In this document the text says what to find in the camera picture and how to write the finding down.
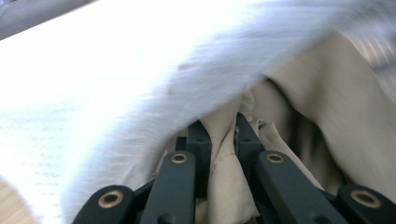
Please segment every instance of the beige fabric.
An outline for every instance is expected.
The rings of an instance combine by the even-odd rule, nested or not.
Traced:
[[[352,44],[333,35],[271,74],[355,183],[396,202],[396,108]]]
[[[259,83],[201,120],[213,151],[207,211],[202,203],[197,213],[207,212],[208,220],[198,223],[244,223],[257,215],[233,153],[237,110],[266,149],[286,153],[317,187],[336,193],[346,183],[344,172],[396,200],[396,108],[344,37],[329,37],[270,78],[280,90],[271,82]]]
[[[208,223],[243,223],[258,212],[241,165],[235,156],[233,133],[241,99],[201,119],[212,142],[207,192]]]

